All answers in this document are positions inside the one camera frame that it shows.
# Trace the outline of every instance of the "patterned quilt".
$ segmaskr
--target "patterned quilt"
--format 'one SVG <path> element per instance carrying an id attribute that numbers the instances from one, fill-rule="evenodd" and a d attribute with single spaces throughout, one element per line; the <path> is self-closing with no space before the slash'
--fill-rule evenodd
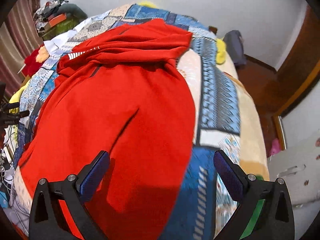
<path id="1" fill-rule="evenodd" d="M 137 25 L 154 18 L 193 33 L 190 49 L 179 59 L 177 69 L 185 78 L 196 106 L 192 157 L 175 207 L 159 239 L 213 239 L 236 209 L 236 202 L 217 176 L 212 157 L 221 148 L 239 164 L 240 115 L 236 87 L 216 67 L 216 36 L 192 17 L 137 4 L 124 5 L 70 38 L 46 60 L 21 95 L 20 110 L 29 110 L 31 114 L 18 125 L 14 166 L 17 167 L 25 144 L 32 140 L 39 110 L 54 89 L 59 59 L 82 41 L 106 30 L 122 24 Z M 16 177 L 20 200 L 30 210 L 32 200 L 23 188 L 19 168 Z"/>

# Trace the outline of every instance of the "brown curtain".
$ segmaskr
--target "brown curtain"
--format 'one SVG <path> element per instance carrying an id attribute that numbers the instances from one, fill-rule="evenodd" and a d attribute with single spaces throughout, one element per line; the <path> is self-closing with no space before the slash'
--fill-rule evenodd
<path id="1" fill-rule="evenodd" d="M 33 22 L 40 0 L 18 0 L 0 28 L 0 79 L 11 96 L 22 82 L 17 74 L 24 59 L 42 44 Z"/>

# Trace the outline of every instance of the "blue gripper pad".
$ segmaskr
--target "blue gripper pad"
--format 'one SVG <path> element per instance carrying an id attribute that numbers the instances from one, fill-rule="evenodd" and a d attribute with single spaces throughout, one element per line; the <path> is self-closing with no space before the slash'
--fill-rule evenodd
<path id="1" fill-rule="evenodd" d="M 220 175 L 223 184 L 226 186 L 232 200 L 242 202 L 244 197 L 244 185 L 219 151 L 214 153 L 213 164 Z"/>
<path id="2" fill-rule="evenodd" d="M 81 203 L 91 200 L 102 178 L 110 165 L 110 156 L 106 151 L 101 151 L 89 165 L 79 172 L 78 178 L 81 184 L 77 187 Z"/>

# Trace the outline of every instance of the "wooden door frame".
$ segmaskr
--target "wooden door frame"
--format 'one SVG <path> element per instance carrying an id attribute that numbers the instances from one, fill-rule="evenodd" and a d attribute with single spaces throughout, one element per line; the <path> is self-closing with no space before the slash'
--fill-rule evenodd
<path id="1" fill-rule="evenodd" d="M 320 60 L 313 68 L 311 73 L 308 75 L 307 79 L 302 83 L 298 90 L 293 94 L 292 97 L 272 116 L 275 123 L 277 136 L 279 139 L 280 147 L 285 150 L 286 141 L 284 136 L 284 131 L 282 127 L 282 118 L 289 114 L 314 88 L 314 86 L 320 80 Z"/>

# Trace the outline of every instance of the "screw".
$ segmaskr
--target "screw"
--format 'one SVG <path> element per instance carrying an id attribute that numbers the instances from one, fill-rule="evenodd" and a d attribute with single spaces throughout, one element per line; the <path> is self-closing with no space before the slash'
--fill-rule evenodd
<path id="1" fill-rule="evenodd" d="M 277 181 L 278 181 L 279 184 L 284 184 L 284 180 L 281 179 L 281 178 L 278 178 Z"/>
<path id="2" fill-rule="evenodd" d="M 71 174 L 68 176 L 69 181 L 73 181 L 73 180 L 75 180 L 75 178 L 76 178 L 76 176 L 74 174 Z"/>
<path id="3" fill-rule="evenodd" d="M 45 179 L 40 179 L 40 180 L 39 180 L 39 184 L 40 184 L 40 185 L 43 185 L 44 183 L 45 183 Z"/>
<path id="4" fill-rule="evenodd" d="M 248 179 L 249 179 L 249 180 L 254 181 L 254 180 L 256 180 L 256 178 L 257 178 L 257 177 L 256 177 L 255 175 L 253 175 L 253 174 L 249 174 L 249 175 L 248 175 Z"/>

